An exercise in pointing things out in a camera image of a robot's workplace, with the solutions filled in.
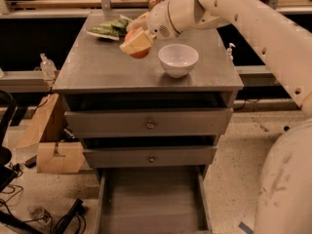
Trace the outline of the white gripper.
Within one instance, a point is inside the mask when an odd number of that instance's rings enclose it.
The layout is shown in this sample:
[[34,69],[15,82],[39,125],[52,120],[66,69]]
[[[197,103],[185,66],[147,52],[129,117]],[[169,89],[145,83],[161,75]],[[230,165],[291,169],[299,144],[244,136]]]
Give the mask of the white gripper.
[[120,49],[127,55],[133,55],[149,49],[153,45],[154,35],[158,40],[176,38],[177,32],[170,19],[169,5],[170,0],[165,0],[155,5],[149,13],[132,20],[127,26],[127,31],[130,32]]

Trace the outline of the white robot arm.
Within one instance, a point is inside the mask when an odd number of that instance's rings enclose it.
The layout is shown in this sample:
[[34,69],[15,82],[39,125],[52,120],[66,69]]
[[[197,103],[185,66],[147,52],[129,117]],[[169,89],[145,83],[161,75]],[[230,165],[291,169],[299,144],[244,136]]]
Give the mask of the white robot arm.
[[131,23],[132,55],[189,28],[235,26],[307,119],[282,134],[263,166],[254,234],[312,234],[312,35],[259,0],[165,0]]

